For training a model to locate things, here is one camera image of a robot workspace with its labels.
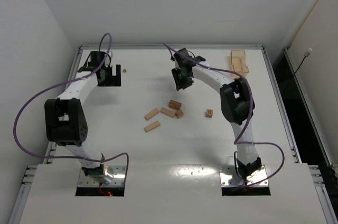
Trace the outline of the dark grained wood block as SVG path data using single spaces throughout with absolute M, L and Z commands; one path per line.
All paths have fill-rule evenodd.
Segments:
M 168 106 L 172 109 L 180 110 L 181 107 L 182 107 L 182 104 L 178 101 L 170 100 L 169 103 L 168 103 Z

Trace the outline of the numbered wood cube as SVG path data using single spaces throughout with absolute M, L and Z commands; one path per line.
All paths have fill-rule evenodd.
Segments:
M 184 112 L 181 109 L 179 109 L 176 111 L 175 116 L 177 117 L 177 119 L 180 119 L 184 116 Z

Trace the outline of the long light wood block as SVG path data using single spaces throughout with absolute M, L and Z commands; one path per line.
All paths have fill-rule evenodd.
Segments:
M 156 116 L 159 113 L 159 110 L 157 108 L 154 108 L 153 110 L 151 110 L 150 112 L 148 112 L 144 118 L 146 120 L 150 120 L 151 118 L 153 118 L 154 116 Z

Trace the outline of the clear amber plastic bin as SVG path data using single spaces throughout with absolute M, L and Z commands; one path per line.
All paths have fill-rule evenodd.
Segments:
M 249 68 L 246 65 L 246 52 L 244 50 L 231 50 L 230 52 L 230 70 L 246 77 Z

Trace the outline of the long pale wood block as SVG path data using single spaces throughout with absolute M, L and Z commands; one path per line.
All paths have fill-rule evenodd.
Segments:
M 145 130 L 145 132 L 150 132 L 150 131 L 160 127 L 160 125 L 161 125 L 160 122 L 157 120 L 157 121 L 147 125 L 146 127 L 144 127 L 144 130 Z

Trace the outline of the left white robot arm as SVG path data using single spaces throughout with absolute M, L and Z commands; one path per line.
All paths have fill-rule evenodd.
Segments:
M 109 185 L 114 174 L 104 163 L 103 153 L 87 139 L 88 125 L 82 105 L 96 87 L 120 87 L 121 66 L 105 63 L 103 51 L 91 51 L 76 73 L 76 81 L 55 99 L 44 104 L 46 135 L 49 141 L 62 146 L 78 157 L 84 175 L 101 185 Z

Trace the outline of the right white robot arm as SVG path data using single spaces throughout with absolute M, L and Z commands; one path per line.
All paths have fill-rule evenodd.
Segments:
M 177 91 L 192 86 L 193 80 L 198 79 L 220 95 L 222 114 L 235 136 L 237 176 L 246 180 L 262 166 L 251 128 L 255 104 L 246 81 L 211 69 L 205 58 L 190 56 L 185 48 L 171 53 L 171 61 L 175 63 L 172 75 Z

